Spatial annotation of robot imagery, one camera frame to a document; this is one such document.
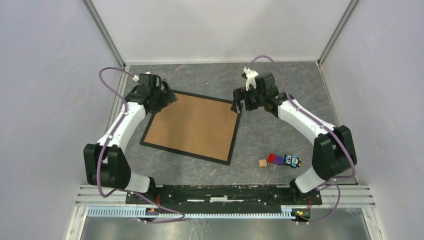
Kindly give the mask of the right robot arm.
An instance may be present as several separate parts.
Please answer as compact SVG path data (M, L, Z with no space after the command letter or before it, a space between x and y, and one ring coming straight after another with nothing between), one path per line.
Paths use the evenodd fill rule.
M289 93L280 93L271 73L259 74L245 68L241 75L245 86L233 91L231 110L241 113L260 107L290 124L313 145L311 167L290 182L289 199L302 204L313 190L323 189L329 182L343 179L343 173L356 174L356 151L350 129L321 120L302 107Z

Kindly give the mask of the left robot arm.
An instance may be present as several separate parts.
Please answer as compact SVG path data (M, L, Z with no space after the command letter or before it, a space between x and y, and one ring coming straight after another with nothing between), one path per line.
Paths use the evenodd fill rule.
M83 149L88 184L116 190L138 192L145 204L153 203L157 190L152 178L131 170L125 157L129 140L148 113L156 114L177 101L166 80L156 74L141 73L133 80L136 86L126 95L120 112L106 133Z

